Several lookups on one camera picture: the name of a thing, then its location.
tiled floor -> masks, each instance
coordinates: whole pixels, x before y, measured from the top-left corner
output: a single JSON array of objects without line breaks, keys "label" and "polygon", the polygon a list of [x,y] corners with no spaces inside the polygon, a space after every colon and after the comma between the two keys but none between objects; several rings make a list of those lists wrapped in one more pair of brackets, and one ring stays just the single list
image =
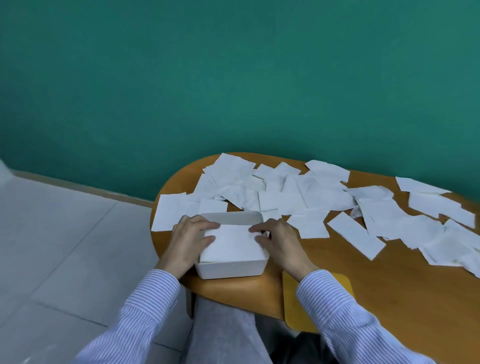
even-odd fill
[{"label": "tiled floor", "polygon": [[[158,258],[150,209],[14,177],[0,186],[2,364],[68,363],[106,330]],[[148,363],[178,363],[185,293]]]}]

pants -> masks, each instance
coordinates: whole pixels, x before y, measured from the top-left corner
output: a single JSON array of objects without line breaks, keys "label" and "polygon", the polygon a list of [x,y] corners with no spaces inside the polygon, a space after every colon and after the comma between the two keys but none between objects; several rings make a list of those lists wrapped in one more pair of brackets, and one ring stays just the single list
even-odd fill
[{"label": "pants", "polygon": [[193,328],[181,363],[337,364],[317,334],[300,333],[295,337],[284,332],[277,339],[278,345],[269,353],[254,313],[197,296]]}]

person's right arm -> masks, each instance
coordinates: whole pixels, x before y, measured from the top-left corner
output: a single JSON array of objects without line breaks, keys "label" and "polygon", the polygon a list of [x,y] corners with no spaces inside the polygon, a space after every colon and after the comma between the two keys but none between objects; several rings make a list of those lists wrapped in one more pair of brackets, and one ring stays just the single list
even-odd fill
[{"label": "person's right arm", "polygon": [[328,271],[315,266],[292,227],[282,219],[269,219],[250,231],[270,232],[270,238],[257,236],[256,241],[300,282],[297,298],[339,362],[434,364],[403,346]]}]

person's left arm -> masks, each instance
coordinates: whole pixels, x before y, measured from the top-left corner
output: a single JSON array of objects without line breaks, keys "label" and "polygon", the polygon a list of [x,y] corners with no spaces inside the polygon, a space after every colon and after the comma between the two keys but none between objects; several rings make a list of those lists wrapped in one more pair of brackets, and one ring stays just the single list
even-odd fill
[{"label": "person's left arm", "polygon": [[201,216],[183,216],[173,227],[168,248],[120,310],[113,327],[85,346],[75,364],[144,363],[153,338],[176,303],[178,278],[190,269],[214,236],[198,239],[199,232],[220,224]]}]

beige baseboard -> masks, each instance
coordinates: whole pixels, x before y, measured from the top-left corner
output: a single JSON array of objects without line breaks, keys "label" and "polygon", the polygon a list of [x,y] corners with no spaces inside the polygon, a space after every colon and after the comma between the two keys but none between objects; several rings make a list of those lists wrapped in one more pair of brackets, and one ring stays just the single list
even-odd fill
[{"label": "beige baseboard", "polygon": [[100,188],[85,186],[83,184],[78,184],[78,183],[68,182],[68,181],[64,181],[64,180],[59,180],[57,178],[46,177],[46,176],[42,176],[40,174],[24,172],[24,171],[21,171],[21,170],[10,170],[10,171],[16,177],[21,177],[21,178],[25,178],[27,180],[32,180],[32,181],[42,182],[42,183],[46,183],[46,184],[51,184],[53,186],[68,188],[70,190],[80,191],[80,192],[84,192],[86,194],[94,194],[94,195],[97,195],[97,196],[111,198],[112,200],[127,202],[129,204],[135,204],[135,205],[140,205],[140,206],[145,206],[145,207],[153,207],[153,205],[154,205],[153,201],[148,201],[148,200],[143,200],[143,199],[137,198],[137,197],[127,196],[125,194],[118,194],[116,192],[102,190]]}]

